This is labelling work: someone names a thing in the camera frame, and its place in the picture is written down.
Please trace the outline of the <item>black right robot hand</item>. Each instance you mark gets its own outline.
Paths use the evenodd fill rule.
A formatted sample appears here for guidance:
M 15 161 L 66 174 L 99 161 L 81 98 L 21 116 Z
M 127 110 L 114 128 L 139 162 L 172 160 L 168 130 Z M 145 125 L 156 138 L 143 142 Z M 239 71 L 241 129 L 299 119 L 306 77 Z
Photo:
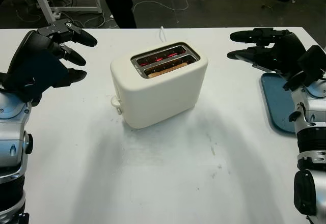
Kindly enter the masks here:
M 246 44 L 254 43 L 255 46 L 231 51 L 227 54 L 229 59 L 242 60 L 256 69 L 275 72 L 285 80 L 301 72 L 297 61 L 306 49 L 296 34 L 289 30 L 254 28 L 231 33 L 230 39 Z

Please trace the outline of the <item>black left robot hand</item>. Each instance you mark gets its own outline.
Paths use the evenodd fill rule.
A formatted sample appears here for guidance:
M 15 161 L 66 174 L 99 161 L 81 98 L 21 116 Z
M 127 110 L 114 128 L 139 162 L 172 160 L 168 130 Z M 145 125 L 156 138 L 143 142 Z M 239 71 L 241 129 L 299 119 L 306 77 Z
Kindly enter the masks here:
M 84 46 L 94 47 L 97 40 L 69 19 L 51 22 L 48 26 L 29 31 L 15 51 L 9 65 L 8 74 L 13 74 L 28 59 L 35 58 L 40 52 L 49 51 L 58 61 L 64 59 L 78 66 L 86 64 L 85 59 L 66 46 L 72 41 Z

